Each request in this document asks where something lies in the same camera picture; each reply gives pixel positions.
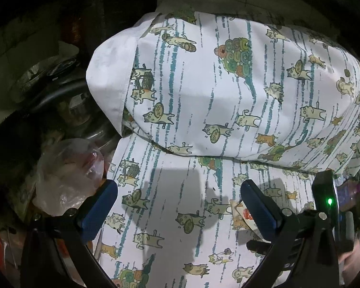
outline metal bolt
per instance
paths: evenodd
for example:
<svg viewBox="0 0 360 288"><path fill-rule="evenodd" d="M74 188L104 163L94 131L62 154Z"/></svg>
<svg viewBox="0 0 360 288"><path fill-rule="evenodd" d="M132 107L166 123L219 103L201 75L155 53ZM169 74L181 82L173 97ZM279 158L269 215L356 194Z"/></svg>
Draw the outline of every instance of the metal bolt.
<svg viewBox="0 0 360 288"><path fill-rule="evenodd" d="M291 216L292 215L292 211L290 209L288 209L288 208L284 208L281 212L285 216Z"/></svg>
<svg viewBox="0 0 360 288"><path fill-rule="evenodd" d="M320 212L319 213L319 218L322 220L326 220L327 219L327 215L324 212Z"/></svg>
<svg viewBox="0 0 360 288"><path fill-rule="evenodd" d="M35 213L35 214L33 215L32 220L37 221L37 220L40 220L40 218L41 218L40 213Z"/></svg>
<svg viewBox="0 0 360 288"><path fill-rule="evenodd" d="M70 208L67 211L65 211L65 216L74 216L78 210L75 208Z"/></svg>

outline person's hand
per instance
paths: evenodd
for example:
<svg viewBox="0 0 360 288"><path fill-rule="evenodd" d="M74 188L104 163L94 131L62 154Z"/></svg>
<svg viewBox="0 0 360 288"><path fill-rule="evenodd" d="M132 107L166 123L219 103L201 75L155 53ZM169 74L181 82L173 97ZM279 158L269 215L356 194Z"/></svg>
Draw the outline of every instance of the person's hand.
<svg viewBox="0 0 360 288"><path fill-rule="evenodd" d="M360 241L355 241L351 252L343 253L339 256L339 264L344 261L343 278L348 286L360 271Z"/></svg>

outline white fabric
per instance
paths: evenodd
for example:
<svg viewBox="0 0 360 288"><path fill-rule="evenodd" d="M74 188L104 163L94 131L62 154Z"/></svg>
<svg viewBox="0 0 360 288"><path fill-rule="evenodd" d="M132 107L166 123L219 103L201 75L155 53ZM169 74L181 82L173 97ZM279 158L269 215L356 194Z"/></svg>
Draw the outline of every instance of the white fabric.
<svg viewBox="0 0 360 288"><path fill-rule="evenodd" d="M230 200L250 178L299 213L314 206L314 173L358 171L360 64L310 31L189 10L155 17L102 44L87 70L117 131L134 131L108 172L120 190L101 266L125 288L240 287L261 257Z"/></svg>
<svg viewBox="0 0 360 288"><path fill-rule="evenodd" d="M228 212L231 211L229 201L240 199L240 185L234 184L239 177L253 179L281 208L288 207L299 213L314 206L313 175L304 177L295 171L242 163L232 158L214 158L221 164L214 162L204 166L201 159L168 154L136 134L120 141L108 178L119 183L125 161L133 160L140 171L136 176L136 187L120 185L117 201L103 227L100 265L116 285L145 287L137 286L139 274L153 255L146 287L241 287L262 259L248 251L245 245L256 236L242 220L233 221L231 214L223 214L219 219L218 214L208 212L208 203L213 198L216 198L216 204L227 205ZM218 172L223 178L220 188ZM146 209L122 203L137 189L141 190L140 199L148 200ZM186 234L184 223L180 225L176 219L179 213L196 215L197 212L199 217L204 217L204 226L195 225ZM141 243L134 239L140 233L151 236L151 240L146 241L150 245L143 244L139 248ZM224 255L228 248L231 254ZM219 261L214 254L226 259ZM185 264L188 264L188 272L184 270ZM197 275L197 270L204 268L198 266L201 264L206 264L205 270L208 270L203 277L200 273ZM277 283L285 281L287 276L288 272L284 272Z"/></svg>

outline blue gripper pad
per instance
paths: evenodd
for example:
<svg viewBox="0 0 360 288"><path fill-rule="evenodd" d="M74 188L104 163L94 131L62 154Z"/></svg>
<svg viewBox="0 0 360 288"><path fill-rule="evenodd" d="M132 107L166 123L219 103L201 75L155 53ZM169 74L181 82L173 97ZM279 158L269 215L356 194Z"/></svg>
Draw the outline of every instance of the blue gripper pad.
<svg viewBox="0 0 360 288"><path fill-rule="evenodd" d="M106 180L96 194L88 197L79 208L76 224L83 243L95 239L117 198L117 184Z"/></svg>
<svg viewBox="0 0 360 288"><path fill-rule="evenodd" d="M265 196L252 180L242 183L240 194L261 235L265 240L273 242L282 225L281 209L271 197Z"/></svg>

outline plastic bag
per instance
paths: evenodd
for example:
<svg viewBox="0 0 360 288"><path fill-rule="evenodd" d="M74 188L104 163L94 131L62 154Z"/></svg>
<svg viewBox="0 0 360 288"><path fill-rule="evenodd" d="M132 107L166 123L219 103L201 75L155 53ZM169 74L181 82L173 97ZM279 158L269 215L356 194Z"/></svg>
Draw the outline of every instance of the plastic bag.
<svg viewBox="0 0 360 288"><path fill-rule="evenodd" d="M96 192L104 171L104 158L89 141L72 138L53 145L37 164L33 203L52 216L79 208Z"/></svg>

